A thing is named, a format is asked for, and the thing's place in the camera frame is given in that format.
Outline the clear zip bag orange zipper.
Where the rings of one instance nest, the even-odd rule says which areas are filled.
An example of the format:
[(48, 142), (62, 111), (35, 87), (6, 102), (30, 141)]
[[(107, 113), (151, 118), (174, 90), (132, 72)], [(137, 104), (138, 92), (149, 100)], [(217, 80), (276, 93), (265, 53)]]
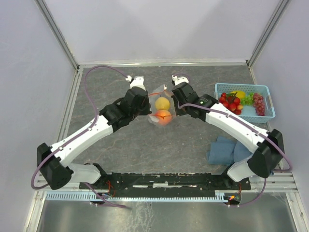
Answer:
[(177, 115), (175, 111), (173, 94), (166, 84), (160, 85), (149, 95), (150, 111), (149, 122), (163, 127), (169, 124)]

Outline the orange peach fruit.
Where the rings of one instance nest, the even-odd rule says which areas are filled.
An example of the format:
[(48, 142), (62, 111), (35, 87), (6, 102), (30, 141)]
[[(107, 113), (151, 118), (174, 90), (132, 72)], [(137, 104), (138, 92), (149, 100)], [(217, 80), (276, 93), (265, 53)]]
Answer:
[(155, 117), (159, 120), (159, 124), (162, 126), (167, 125), (172, 120), (172, 115), (168, 110), (158, 110), (155, 113)]

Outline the yellow mango fruit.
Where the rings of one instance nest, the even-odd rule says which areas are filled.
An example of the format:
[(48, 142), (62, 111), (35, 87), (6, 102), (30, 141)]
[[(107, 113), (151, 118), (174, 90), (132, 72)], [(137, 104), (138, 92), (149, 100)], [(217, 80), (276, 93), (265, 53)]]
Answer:
[(170, 101), (165, 97), (159, 97), (155, 101), (156, 110), (169, 110), (170, 109)]

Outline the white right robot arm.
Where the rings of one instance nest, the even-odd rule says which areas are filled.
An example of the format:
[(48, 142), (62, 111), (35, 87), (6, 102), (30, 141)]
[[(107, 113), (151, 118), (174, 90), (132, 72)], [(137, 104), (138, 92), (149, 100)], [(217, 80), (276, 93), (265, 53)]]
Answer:
[(172, 98), (178, 116), (190, 115), (214, 125), (241, 142), (251, 156), (235, 162), (222, 176), (222, 185), (233, 189), (244, 178), (256, 175), (268, 178), (285, 157), (283, 135), (280, 131), (254, 126), (226, 109), (214, 97), (204, 94), (201, 97), (184, 80), (173, 82)]

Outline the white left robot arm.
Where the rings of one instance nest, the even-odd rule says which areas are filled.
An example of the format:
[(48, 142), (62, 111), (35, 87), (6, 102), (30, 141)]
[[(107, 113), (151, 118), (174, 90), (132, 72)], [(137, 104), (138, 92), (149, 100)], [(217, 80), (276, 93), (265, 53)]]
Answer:
[(67, 185), (78, 173), (82, 182), (91, 183), (95, 188), (103, 188), (106, 175), (95, 165), (75, 165), (72, 161), (98, 140), (127, 126), (137, 116), (150, 113), (148, 92), (143, 87), (131, 87), (124, 97), (106, 105), (84, 127), (64, 140), (48, 146), (37, 147), (37, 168), (52, 190)]

